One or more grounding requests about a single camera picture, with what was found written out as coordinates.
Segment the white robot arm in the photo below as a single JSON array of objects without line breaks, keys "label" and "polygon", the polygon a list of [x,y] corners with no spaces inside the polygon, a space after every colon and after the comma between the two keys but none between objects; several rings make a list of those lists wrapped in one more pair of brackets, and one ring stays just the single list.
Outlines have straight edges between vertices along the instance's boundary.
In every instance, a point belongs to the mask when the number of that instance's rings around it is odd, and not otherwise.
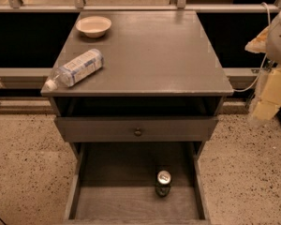
[{"label": "white robot arm", "polygon": [[265,53],[269,60],[277,64],[269,73],[261,75],[256,99],[250,108],[254,119],[271,120],[281,108],[281,10],[244,49],[251,53]]}]

